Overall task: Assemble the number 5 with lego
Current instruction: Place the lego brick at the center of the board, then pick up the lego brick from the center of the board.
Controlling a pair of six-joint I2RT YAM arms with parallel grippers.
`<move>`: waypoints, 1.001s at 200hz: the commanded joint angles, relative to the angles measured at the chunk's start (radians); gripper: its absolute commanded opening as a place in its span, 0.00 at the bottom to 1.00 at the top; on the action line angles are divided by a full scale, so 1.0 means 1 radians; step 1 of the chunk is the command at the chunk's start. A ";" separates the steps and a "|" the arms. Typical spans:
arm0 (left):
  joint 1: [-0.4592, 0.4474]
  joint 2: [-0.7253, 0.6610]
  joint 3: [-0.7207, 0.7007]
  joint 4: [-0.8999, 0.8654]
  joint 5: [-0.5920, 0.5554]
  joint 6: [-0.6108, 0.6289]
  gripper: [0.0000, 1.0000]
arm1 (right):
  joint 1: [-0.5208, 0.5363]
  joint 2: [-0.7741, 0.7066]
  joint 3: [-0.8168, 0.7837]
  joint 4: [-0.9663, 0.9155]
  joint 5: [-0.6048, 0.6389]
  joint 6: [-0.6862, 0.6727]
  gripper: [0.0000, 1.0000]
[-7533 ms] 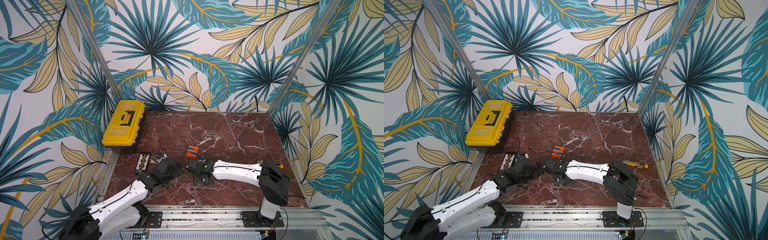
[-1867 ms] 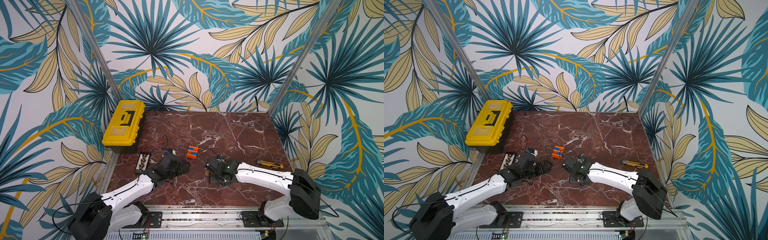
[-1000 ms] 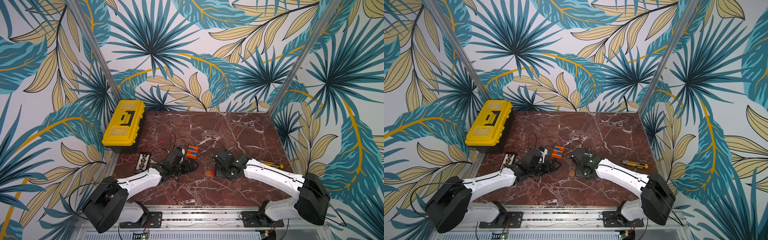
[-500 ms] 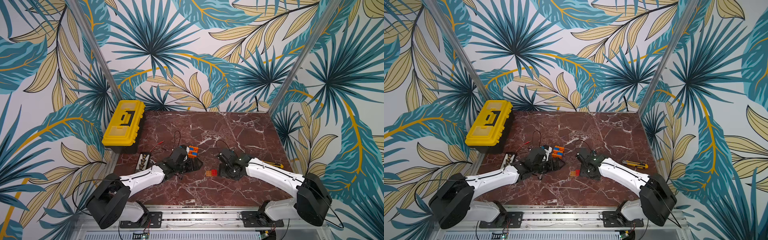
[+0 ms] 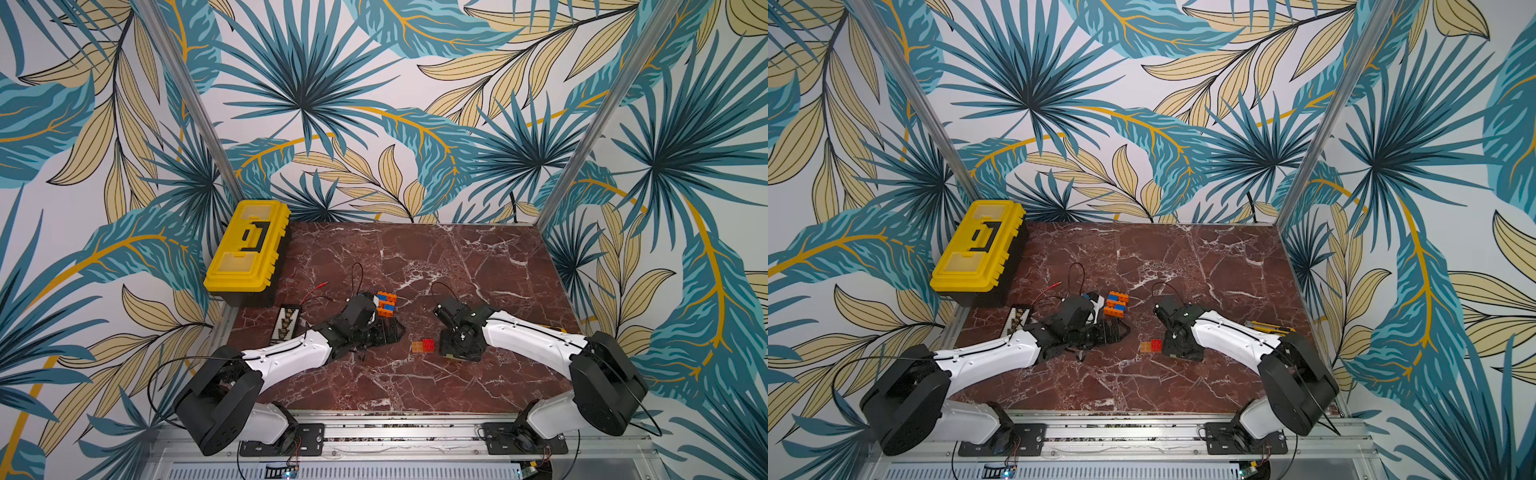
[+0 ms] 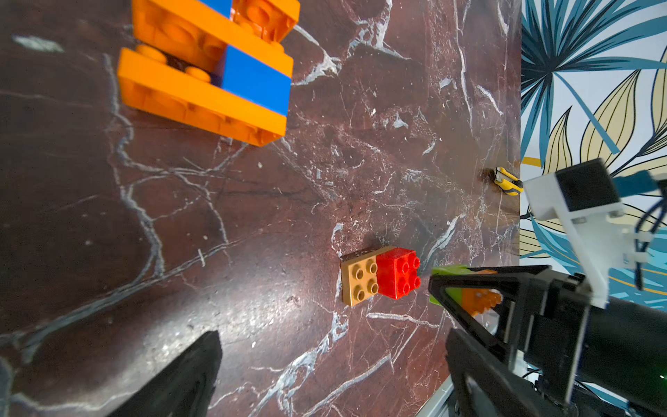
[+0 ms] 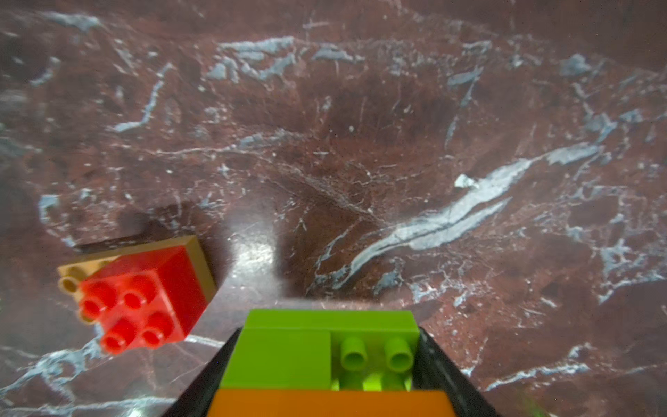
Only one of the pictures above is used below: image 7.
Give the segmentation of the amber transparent lego brick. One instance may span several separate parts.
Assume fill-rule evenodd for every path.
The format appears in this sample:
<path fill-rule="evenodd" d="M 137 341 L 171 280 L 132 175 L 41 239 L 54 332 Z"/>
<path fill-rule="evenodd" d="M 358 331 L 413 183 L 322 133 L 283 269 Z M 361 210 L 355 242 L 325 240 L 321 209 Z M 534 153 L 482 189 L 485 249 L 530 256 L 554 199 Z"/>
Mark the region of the amber transparent lego brick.
<path fill-rule="evenodd" d="M 216 286 L 196 236 L 83 255 L 57 268 L 59 289 L 81 317 L 110 327 L 126 319 L 146 328 L 154 314 L 187 333 L 212 301 Z"/>

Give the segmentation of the red square lego brick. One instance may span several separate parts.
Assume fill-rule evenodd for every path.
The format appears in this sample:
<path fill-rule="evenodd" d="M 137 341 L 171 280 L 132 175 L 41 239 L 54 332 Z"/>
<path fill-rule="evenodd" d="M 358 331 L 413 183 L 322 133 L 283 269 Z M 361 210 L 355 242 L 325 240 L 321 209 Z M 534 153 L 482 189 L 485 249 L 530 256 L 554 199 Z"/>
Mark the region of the red square lego brick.
<path fill-rule="evenodd" d="M 82 282 L 79 311 L 112 355 L 181 342 L 216 292 L 201 250 L 186 245 L 122 255 Z"/>

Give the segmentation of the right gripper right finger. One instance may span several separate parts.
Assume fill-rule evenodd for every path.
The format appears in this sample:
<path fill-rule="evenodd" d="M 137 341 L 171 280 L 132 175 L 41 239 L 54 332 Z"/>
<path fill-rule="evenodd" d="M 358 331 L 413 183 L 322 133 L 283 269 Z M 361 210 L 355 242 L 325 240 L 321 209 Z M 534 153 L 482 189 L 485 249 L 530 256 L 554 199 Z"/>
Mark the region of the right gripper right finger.
<path fill-rule="evenodd" d="M 445 392 L 458 417 L 500 417 L 500 413 L 446 355 L 434 337 L 424 328 L 419 330 L 413 365 L 413 389 Z"/>

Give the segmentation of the green square lego brick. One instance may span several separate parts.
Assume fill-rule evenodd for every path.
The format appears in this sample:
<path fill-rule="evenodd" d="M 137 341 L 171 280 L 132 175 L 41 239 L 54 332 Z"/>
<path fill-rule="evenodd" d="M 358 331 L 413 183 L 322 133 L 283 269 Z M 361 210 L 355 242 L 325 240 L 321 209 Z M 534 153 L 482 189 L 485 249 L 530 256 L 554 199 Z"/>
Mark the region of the green square lego brick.
<path fill-rule="evenodd" d="M 332 385 L 327 331 L 245 328 L 221 381 L 223 389 L 318 389 Z"/>

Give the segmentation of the orange lego brick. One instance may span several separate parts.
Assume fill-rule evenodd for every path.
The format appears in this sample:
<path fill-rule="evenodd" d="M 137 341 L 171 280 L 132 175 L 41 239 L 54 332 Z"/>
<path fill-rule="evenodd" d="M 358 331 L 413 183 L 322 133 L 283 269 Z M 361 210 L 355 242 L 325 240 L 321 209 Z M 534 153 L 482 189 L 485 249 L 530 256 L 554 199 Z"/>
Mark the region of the orange lego brick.
<path fill-rule="evenodd" d="M 209 416 L 446 416 L 455 417 L 441 391 L 363 392 L 220 389 Z"/>

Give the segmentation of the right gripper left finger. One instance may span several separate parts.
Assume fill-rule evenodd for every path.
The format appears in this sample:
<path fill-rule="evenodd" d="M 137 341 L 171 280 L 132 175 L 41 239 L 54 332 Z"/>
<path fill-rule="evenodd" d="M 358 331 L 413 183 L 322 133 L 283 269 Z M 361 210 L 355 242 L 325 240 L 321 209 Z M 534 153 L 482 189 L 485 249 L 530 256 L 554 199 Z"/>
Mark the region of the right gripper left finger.
<path fill-rule="evenodd" d="M 162 417 L 203 417 L 207 415 L 241 331 L 242 328 L 238 328 L 231 335 L 198 377 L 162 414 Z"/>

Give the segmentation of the lime green lego brick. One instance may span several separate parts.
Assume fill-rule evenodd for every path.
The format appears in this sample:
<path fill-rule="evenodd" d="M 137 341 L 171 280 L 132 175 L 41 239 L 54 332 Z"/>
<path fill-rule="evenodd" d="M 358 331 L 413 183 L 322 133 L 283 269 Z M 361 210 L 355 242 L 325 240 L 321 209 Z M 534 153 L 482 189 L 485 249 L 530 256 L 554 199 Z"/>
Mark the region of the lime green lego brick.
<path fill-rule="evenodd" d="M 408 390 L 419 327 L 408 311 L 256 309 L 245 328 L 327 331 L 333 391 Z"/>

